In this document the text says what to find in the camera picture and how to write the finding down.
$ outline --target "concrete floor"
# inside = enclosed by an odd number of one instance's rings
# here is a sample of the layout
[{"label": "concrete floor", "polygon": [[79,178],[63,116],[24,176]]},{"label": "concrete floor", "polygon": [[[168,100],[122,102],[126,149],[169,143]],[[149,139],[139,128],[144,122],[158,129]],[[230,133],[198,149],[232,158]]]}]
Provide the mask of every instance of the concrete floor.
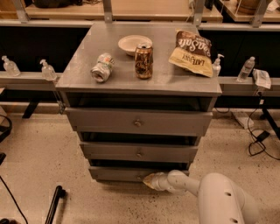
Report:
[{"label": "concrete floor", "polygon": [[[67,196],[60,200],[53,223],[199,223],[198,201],[190,193],[176,196],[144,184],[92,180],[79,139],[65,115],[34,114],[23,120],[12,113],[9,117],[13,130],[0,144],[0,151],[7,155],[0,174],[29,223],[45,223],[57,185],[66,189]],[[269,153],[280,158],[280,141],[268,122],[258,117],[253,116],[254,128],[270,132],[264,143]],[[201,139],[190,176],[201,179],[209,172],[228,176],[255,197],[258,223],[279,223],[280,161],[265,153],[250,157],[250,142],[249,132],[230,113],[217,113]],[[0,201],[0,218],[25,223],[2,183]]]}]

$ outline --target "cabinet top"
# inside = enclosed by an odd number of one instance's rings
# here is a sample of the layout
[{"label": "cabinet top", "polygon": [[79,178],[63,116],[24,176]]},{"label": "cabinet top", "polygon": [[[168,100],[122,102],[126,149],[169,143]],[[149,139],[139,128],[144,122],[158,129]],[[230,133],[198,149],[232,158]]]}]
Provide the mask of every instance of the cabinet top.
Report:
[{"label": "cabinet top", "polygon": [[[67,92],[96,92],[153,95],[221,95],[217,78],[187,72],[168,62],[175,48],[176,30],[198,33],[195,26],[184,23],[94,23],[80,43],[56,88]],[[153,43],[153,74],[148,80],[135,75],[134,57],[118,47],[129,35],[143,35]],[[110,53],[115,65],[105,83],[96,83],[90,69],[102,53]]]}]

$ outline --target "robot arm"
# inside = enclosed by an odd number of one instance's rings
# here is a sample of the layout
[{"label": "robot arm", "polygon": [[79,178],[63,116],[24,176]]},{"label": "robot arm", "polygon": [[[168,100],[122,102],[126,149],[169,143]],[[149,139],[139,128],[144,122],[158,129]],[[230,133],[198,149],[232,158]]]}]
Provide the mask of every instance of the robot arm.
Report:
[{"label": "robot arm", "polygon": [[254,198],[231,179],[219,173],[209,173],[200,182],[187,177],[182,171],[152,173],[143,181],[158,191],[198,197],[200,224],[254,224],[258,209]]}]

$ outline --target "gray cabinet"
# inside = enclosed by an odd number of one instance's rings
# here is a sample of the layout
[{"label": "gray cabinet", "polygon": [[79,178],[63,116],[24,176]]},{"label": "gray cabinet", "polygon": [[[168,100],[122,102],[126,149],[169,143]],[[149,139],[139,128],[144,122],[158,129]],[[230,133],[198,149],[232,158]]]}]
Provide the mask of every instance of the gray cabinet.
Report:
[{"label": "gray cabinet", "polygon": [[[93,179],[142,181],[152,172],[188,173],[221,89],[217,78],[168,63],[176,29],[197,32],[189,24],[96,23],[59,79],[56,88]],[[153,41],[149,80],[135,76],[134,59],[118,48],[120,38],[133,34]],[[89,71],[105,52],[115,67],[100,84]]]}]

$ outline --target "chip bag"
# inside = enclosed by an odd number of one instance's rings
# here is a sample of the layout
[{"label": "chip bag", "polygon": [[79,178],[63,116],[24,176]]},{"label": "chip bag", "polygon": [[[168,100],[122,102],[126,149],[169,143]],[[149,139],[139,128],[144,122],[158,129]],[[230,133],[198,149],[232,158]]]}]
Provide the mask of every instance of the chip bag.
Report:
[{"label": "chip bag", "polygon": [[169,62],[207,77],[213,76],[210,59],[211,41],[189,31],[179,31],[176,36],[176,48]]}]

